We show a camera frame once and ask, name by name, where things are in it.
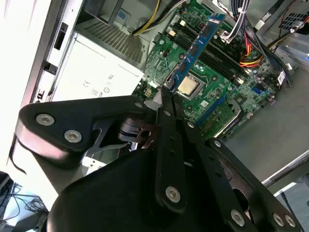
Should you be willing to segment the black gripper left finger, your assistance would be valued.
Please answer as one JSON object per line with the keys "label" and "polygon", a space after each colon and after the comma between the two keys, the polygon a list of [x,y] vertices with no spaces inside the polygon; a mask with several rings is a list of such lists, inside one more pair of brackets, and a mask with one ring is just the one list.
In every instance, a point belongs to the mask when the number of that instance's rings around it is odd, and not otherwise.
{"label": "black gripper left finger", "polygon": [[23,147],[54,166],[75,168],[86,155],[119,142],[148,148],[157,120],[177,120],[173,98],[163,90],[156,110],[134,96],[30,104],[20,110],[15,133]]}

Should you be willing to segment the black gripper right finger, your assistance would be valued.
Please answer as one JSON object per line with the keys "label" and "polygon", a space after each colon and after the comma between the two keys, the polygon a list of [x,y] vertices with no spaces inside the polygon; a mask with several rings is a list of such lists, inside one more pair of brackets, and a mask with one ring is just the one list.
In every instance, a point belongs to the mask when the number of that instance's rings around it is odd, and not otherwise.
{"label": "black gripper right finger", "polygon": [[219,140],[204,141],[173,98],[192,193],[210,232],[301,232],[297,218]]}

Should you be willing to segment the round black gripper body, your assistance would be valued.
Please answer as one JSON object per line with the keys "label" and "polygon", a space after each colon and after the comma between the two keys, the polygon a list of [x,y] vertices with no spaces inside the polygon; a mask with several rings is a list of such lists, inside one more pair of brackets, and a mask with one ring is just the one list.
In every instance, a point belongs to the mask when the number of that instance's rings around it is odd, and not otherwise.
{"label": "round black gripper body", "polygon": [[157,120],[154,139],[72,183],[47,220],[49,232],[209,232],[190,194],[177,120]]}

